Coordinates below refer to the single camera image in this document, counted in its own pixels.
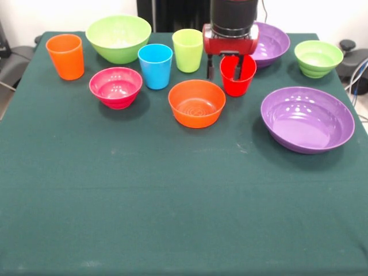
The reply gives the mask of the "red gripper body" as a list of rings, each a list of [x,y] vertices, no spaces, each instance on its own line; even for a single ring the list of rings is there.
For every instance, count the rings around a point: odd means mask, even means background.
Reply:
[[[210,24],[202,29],[204,51],[208,55],[221,55],[225,53],[238,55],[252,55],[258,45],[259,28],[253,24],[250,32],[243,37],[223,37],[217,35]]]

